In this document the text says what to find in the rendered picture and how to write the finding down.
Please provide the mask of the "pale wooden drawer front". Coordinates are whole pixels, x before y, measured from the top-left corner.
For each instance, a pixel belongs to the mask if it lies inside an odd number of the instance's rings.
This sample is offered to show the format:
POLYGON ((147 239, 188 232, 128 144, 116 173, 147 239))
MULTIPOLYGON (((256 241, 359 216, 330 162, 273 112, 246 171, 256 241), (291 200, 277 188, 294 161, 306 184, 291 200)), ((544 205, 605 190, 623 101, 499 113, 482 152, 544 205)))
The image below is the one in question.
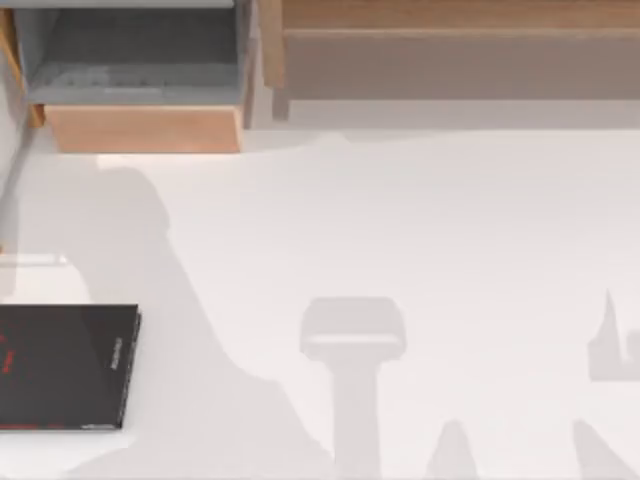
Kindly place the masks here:
POLYGON ((65 153, 237 153, 245 127, 239 106, 47 105, 45 116, 65 153))

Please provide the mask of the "wooden cupboard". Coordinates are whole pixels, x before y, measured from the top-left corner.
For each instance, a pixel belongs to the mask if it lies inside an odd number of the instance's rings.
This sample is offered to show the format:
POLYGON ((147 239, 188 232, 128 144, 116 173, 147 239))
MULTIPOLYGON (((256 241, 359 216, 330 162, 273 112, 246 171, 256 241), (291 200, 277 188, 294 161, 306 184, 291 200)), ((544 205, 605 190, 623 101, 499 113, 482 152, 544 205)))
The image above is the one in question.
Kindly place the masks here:
POLYGON ((256 0, 265 86, 304 101, 640 99, 640 0, 256 0))

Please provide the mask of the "black book with red print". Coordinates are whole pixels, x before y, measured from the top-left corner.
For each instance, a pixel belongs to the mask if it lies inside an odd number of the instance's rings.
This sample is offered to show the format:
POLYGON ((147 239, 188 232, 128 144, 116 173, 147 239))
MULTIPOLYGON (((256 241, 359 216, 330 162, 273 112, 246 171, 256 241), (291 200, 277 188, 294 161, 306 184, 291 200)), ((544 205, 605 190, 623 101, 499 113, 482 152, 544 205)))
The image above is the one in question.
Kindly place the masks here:
POLYGON ((0 305, 0 431, 122 427, 136 304, 0 305))

